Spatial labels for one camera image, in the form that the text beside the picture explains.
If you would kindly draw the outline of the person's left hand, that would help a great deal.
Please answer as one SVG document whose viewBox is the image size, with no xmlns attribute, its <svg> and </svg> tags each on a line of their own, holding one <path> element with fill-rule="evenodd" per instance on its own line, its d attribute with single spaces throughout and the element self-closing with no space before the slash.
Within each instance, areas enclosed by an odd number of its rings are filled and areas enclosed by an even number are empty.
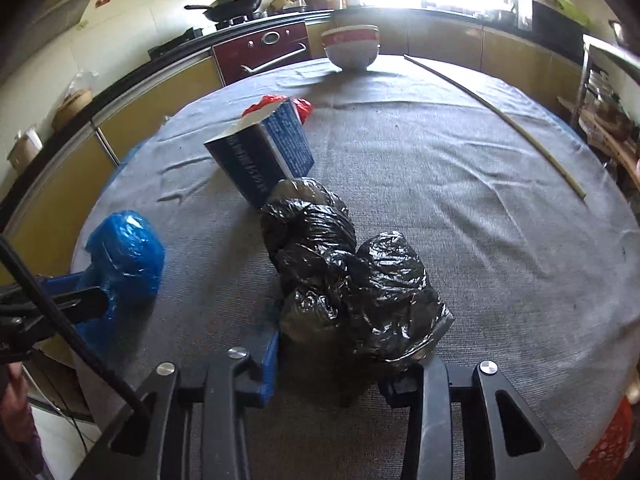
<svg viewBox="0 0 640 480">
<path fill-rule="evenodd" d="M 43 467 L 41 442 L 21 362 L 1 367 L 1 427 L 16 445 L 29 472 L 37 477 Z"/>
</svg>

